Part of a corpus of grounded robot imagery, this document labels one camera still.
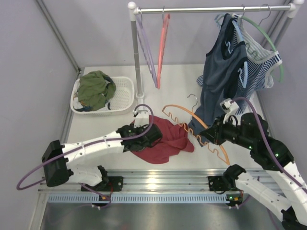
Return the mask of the blue white striped tank top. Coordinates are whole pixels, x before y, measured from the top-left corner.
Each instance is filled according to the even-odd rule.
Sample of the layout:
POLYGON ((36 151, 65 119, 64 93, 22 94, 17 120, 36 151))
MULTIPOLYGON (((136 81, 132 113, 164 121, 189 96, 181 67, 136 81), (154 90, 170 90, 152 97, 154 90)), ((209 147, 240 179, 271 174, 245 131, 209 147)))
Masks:
MULTIPOLYGON (((239 15, 233 14, 231 16, 235 19, 235 22, 233 23, 236 29, 235 41, 245 42, 243 35, 240 33, 240 30, 238 30, 239 27, 243 27, 243 23, 240 26, 238 25, 237 18, 239 15)), ((249 99, 253 92, 265 88, 271 88, 273 86, 273 78, 269 75, 269 72, 278 68, 279 64, 277 63, 277 58, 271 55, 270 57, 266 57, 265 54, 262 58, 264 59, 263 61, 254 61, 251 57, 248 57, 247 62, 244 63, 244 68, 239 69, 237 92, 233 98, 246 97, 249 99)), ((202 78, 203 75, 197 79, 198 84, 201 87, 202 78)))

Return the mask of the white perforated laundry basket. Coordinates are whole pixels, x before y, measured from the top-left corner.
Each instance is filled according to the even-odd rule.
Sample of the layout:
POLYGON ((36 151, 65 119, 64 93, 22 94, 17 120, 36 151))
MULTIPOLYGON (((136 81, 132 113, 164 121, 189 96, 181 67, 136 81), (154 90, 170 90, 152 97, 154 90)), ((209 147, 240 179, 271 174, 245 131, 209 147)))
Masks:
POLYGON ((134 104, 134 84, 133 81, 125 76, 111 77, 116 85, 114 97, 110 99, 110 110, 103 108, 97 111, 78 112, 73 106, 74 95, 79 87, 79 79, 76 80, 73 86, 70 99, 70 108, 75 114, 79 115, 96 115, 110 116, 123 115, 128 113, 134 104))

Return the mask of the white rack base foot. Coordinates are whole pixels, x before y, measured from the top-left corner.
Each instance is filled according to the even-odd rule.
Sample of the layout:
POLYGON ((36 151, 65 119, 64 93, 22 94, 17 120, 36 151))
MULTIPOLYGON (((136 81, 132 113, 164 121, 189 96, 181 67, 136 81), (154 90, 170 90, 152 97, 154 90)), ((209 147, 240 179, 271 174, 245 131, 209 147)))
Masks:
POLYGON ((144 111, 146 110, 146 108, 142 105, 143 102, 144 102, 144 97, 145 97, 145 94, 136 94, 135 95, 135 98, 136 98, 136 101, 137 101, 137 106, 135 108, 135 111, 139 112, 139 111, 144 111))

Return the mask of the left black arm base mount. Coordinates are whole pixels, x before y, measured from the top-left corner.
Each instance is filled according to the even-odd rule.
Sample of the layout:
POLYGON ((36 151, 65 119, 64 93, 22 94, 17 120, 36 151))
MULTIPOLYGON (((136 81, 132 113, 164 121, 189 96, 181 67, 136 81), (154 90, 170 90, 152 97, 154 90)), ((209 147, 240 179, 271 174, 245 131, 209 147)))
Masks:
POLYGON ((89 186, 86 184, 86 186, 97 192, 120 192, 123 188, 123 177, 110 176, 108 183, 101 182, 96 186, 89 186))

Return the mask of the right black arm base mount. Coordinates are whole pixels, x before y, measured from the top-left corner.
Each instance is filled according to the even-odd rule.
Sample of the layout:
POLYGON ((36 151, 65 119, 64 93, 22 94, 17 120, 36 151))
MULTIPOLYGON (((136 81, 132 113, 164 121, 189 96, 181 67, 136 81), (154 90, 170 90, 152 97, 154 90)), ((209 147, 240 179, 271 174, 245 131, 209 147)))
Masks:
POLYGON ((222 176, 209 176, 208 183, 209 183, 209 190, 215 192, 218 195, 222 195, 226 191, 228 191, 228 187, 223 181, 222 176))

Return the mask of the green hanger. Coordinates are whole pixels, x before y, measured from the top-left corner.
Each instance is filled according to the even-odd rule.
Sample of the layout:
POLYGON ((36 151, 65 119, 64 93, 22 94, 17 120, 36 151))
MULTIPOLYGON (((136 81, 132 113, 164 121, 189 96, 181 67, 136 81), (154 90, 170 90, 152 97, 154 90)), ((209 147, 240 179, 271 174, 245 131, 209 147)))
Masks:
POLYGON ((240 30, 240 33, 243 35, 243 39, 246 43, 246 49, 247 49, 247 54, 248 57, 252 58, 254 61, 263 61, 264 59, 262 58, 264 54, 266 55, 267 58, 271 56, 274 56, 277 58, 277 63, 279 64, 279 73, 280 77, 277 79, 272 75, 272 71, 269 72, 269 75, 275 78, 279 83, 283 82, 283 77, 284 77, 284 68, 282 65, 282 60, 279 56, 279 53, 277 51, 277 45, 273 43, 271 38, 267 35, 267 33, 263 30, 263 28, 260 26, 261 22, 267 18, 269 18, 271 12, 272 12, 272 7, 268 4, 262 4, 261 6, 258 7, 260 11, 269 11, 269 15, 265 18, 263 18, 258 24, 251 19, 247 18, 244 16, 245 12, 247 11, 247 7, 245 5, 241 5, 243 8, 243 14, 239 15, 237 18, 238 25, 240 26, 242 24, 242 21, 246 21, 253 25, 258 31, 262 33, 264 36, 265 40, 269 43, 271 46, 271 50, 264 49, 260 44, 258 44, 244 29, 243 27, 239 27, 238 30, 240 30))

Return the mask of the pink hanger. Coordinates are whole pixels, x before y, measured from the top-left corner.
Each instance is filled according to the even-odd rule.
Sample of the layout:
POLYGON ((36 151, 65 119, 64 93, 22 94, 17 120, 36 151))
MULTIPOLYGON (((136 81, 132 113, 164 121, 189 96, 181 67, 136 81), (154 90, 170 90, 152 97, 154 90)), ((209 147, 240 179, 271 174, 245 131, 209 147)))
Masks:
POLYGON ((163 65, 166 38, 167 38, 167 32, 168 32, 168 26, 169 26, 169 20, 170 20, 170 14, 165 13, 164 9, 162 12, 162 18, 163 18, 163 26, 161 30, 160 48, 159 48, 159 55, 158 55, 158 74, 157 74, 157 88, 158 89, 161 88, 162 65, 163 65))

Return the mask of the red tank top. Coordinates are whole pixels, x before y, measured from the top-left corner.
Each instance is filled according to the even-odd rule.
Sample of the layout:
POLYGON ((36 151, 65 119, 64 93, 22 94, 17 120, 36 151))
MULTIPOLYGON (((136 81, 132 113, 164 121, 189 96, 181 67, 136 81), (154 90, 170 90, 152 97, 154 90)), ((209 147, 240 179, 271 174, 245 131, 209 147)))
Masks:
POLYGON ((188 138, 188 133, 180 125, 173 125, 170 121, 157 116, 149 116, 150 120, 162 132, 162 139, 152 148, 134 151, 133 154, 151 164, 164 164, 169 158, 178 155, 181 151, 192 153, 194 145, 188 138))

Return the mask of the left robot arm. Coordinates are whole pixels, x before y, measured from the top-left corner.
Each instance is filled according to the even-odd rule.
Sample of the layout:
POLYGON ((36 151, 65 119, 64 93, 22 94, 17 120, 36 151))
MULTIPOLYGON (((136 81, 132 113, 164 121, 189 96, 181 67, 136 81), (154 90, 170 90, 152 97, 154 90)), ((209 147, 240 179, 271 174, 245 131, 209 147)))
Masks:
POLYGON ((140 127, 130 124, 88 141, 72 144, 52 141, 42 156, 46 184, 48 187, 57 187, 65 183, 76 183, 104 190, 109 178, 99 158, 107 154, 152 148, 162 137, 156 124, 140 127))

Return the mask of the green garment in basket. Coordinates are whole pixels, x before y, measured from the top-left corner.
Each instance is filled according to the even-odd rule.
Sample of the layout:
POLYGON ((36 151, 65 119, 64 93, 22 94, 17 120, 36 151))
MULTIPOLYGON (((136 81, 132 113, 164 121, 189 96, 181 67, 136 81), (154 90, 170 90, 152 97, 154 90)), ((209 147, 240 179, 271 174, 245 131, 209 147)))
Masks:
POLYGON ((79 79, 75 109, 78 112, 110 110, 110 99, 114 97, 116 89, 114 81, 104 72, 89 72, 79 79))

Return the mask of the aluminium table edge rail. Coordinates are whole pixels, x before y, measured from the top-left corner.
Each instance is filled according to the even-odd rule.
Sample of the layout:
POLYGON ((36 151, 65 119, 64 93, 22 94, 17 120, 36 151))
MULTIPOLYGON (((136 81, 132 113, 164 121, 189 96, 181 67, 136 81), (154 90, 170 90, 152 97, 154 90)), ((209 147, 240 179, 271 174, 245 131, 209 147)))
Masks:
MULTIPOLYGON (((260 178, 260 182, 271 190, 281 193, 277 183, 264 170, 247 170, 255 179, 260 178)), ((109 170, 108 176, 123 177, 122 192, 208 192, 209 176, 221 176, 224 170, 136 170, 136 171, 115 171, 109 170)), ((66 183, 58 187, 47 187, 46 183, 41 183, 38 191, 48 192, 79 192, 81 186, 66 183)))

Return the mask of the grey corner wall frame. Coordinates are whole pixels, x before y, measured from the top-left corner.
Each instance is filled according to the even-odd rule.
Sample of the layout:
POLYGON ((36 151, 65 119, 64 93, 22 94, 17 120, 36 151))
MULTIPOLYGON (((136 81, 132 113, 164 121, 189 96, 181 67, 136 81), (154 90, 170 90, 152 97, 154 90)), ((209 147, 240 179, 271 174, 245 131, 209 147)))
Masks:
POLYGON ((63 52, 66 54, 67 58, 69 59, 70 63, 72 64, 73 68, 79 73, 81 71, 80 66, 78 65, 77 61, 75 60, 67 42, 65 41, 64 36, 62 35, 59 27, 57 26, 55 20, 53 19, 51 13, 49 12, 46 4, 43 0, 34 0, 34 2, 39 7, 40 11, 42 12, 44 18, 46 19, 49 27, 51 28, 53 34, 55 35, 57 41, 59 42, 63 52))

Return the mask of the dark blue tank top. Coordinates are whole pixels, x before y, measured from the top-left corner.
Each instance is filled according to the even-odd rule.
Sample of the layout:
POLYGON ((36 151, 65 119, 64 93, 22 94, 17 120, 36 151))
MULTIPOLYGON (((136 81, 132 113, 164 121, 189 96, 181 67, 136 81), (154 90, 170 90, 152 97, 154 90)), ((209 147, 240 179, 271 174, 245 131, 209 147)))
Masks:
POLYGON ((230 14, 225 14, 215 44, 206 54, 200 106, 194 114, 208 127, 224 114, 220 102, 236 95, 238 71, 248 60, 245 42, 235 41, 234 22, 230 14))

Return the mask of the left rack upright pole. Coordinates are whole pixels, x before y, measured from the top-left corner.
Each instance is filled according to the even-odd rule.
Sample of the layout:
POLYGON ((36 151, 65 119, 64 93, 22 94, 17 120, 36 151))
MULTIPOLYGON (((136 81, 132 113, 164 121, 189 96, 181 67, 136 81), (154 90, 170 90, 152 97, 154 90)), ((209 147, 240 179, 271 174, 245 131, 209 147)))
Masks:
POLYGON ((140 69, 136 15, 134 14, 137 6, 136 6, 135 2, 130 1, 127 4, 127 7, 128 7, 128 10, 129 10, 131 33, 132 33, 134 65, 135 65, 136 85, 137 85, 136 98, 138 100, 141 100, 141 99, 144 98, 144 92, 143 92, 143 87, 142 87, 142 75, 141 75, 141 69, 140 69))

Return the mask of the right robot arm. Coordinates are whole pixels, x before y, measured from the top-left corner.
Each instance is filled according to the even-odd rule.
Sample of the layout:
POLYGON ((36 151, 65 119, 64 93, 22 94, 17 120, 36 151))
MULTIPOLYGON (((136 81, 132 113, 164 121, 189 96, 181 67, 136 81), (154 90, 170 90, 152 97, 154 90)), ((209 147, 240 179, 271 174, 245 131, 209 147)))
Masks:
POLYGON ((290 150, 268 134, 268 123, 259 114, 246 113, 240 124, 215 119, 201 136, 221 145, 226 141, 249 150, 251 158, 278 184, 283 195, 272 191, 254 179, 243 167, 233 164, 223 173, 222 180, 229 190, 242 190, 264 205, 286 230, 307 228, 307 188, 290 150))

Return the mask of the right rack base foot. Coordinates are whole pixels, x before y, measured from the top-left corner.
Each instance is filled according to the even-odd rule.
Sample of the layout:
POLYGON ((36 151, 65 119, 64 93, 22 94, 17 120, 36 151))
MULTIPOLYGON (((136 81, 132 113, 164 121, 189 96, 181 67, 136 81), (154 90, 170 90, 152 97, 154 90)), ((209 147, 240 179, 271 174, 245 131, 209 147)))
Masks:
POLYGON ((257 95, 256 92, 253 92, 252 95, 250 96, 249 101, 250 101, 251 103, 254 102, 254 98, 255 98, 256 95, 257 95))

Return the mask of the silver clothes rack rod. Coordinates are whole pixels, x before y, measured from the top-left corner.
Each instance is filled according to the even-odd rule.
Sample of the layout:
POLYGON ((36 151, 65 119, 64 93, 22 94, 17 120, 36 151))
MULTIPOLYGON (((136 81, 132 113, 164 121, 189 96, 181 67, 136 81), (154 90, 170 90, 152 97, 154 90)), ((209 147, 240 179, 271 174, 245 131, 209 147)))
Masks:
POLYGON ((202 7, 202 8, 155 8, 134 10, 134 14, 154 14, 154 13, 196 13, 196 12, 265 12, 265 11, 294 11, 294 4, 282 6, 239 6, 239 7, 202 7))

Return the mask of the right rack upright pole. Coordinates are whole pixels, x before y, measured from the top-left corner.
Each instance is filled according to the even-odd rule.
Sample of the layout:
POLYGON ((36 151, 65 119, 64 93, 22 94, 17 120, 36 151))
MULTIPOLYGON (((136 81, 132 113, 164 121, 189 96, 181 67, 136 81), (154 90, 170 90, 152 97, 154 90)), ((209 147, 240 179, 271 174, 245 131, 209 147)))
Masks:
POLYGON ((288 3, 290 10, 280 11, 275 16, 271 27, 267 34, 273 41, 275 47, 278 47, 283 36, 285 35, 290 23, 297 16, 300 8, 306 3, 306 0, 285 0, 284 3, 288 3))

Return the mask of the rack upright pole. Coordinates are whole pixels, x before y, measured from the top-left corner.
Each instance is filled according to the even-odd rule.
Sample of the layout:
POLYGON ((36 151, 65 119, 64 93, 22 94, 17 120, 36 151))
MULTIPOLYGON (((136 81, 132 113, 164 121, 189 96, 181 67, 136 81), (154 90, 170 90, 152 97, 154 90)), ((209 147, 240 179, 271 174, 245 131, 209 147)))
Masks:
POLYGON ((283 36, 285 35, 290 23, 297 16, 300 8, 306 3, 306 0, 285 0, 284 3, 288 3, 290 10, 280 11, 275 16, 271 27, 267 34, 273 41, 275 47, 278 47, 283 36))
POLYGON ((143 92, 143 87, 142 87, 142 75, 141 75, 141 69, 140 69, 136 15, 134 14, 137 6, 136 6, 135 2, 130 1, 127 4, 127 7, 128 7, 128 10, 129 10, 131 33, 132 33, 134 65, 135 65, 136 85, 137 85, 136 98, 138 100, 141 100, 141 99, 144 98, 144 92, 143 92))

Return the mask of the purple hanger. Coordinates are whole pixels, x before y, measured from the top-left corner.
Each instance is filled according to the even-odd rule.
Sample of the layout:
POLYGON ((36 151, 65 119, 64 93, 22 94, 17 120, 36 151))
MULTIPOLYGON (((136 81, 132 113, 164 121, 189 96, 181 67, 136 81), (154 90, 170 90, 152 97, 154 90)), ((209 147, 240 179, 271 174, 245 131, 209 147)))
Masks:
POLYGON ((145 61, 148 66, 149 73, 151 74, 153 83, 155 88, 158 88, 158 80, 157 80, 157 74, 154 67, 154 61, 151 53, 151 48, 149 46, 148 38, 144 29, 144 26, 142 24, 142 20, 136 16, 136 23, 137 23, 137 36, 139 39, 139 43, 145 58, 145 61))

